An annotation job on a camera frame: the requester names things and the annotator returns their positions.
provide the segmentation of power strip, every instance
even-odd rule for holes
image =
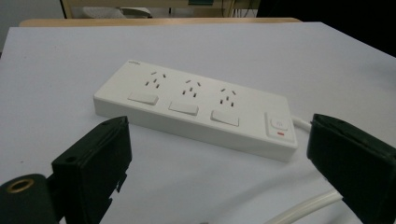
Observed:
[[[297,140],[285,97],[138,61],[93,96],[97,115],[279,161]]]

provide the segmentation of power outlet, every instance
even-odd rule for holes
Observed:
[[[93,96],[97,115],[288,161],[297,141],[285,97],[128,61]]]

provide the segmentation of white cable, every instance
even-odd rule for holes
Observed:
[[[293,206],[291,209],[265,222],[265,224],[290,224],[294,221],[311,214],[322,207],[340,201],[343,196],[332,189],[326,193],[320,194],[305,202]]]
[[[303,119],[291,116],[291,119],[293,120],[293,124],[301,129],[306,130],[307,132],[311,132],[311,124]]]

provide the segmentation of screw hole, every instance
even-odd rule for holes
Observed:
[[[66,162],[73,162],[77,159],[77,157],[69,157],[66,159]]]
[[[34,183],[35,181],[33,179],[18,180],[17,182],[8,186],[7,191],[8,193],[18,193],[29,189]]]

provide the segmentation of black object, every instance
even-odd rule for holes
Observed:
[[[396,23],[392,1],[261,0],[257,17],[293,17],[321,21],[359,41],[396,57]]]
[[[52,162],[53,174],[25,175],[0,187],[0,223],[97,224],[120,192],[132,160],[128,119],[107,120]]]
[[[346,123],[314,115],[307,157],[363,223],[396,218],[396,148]]]

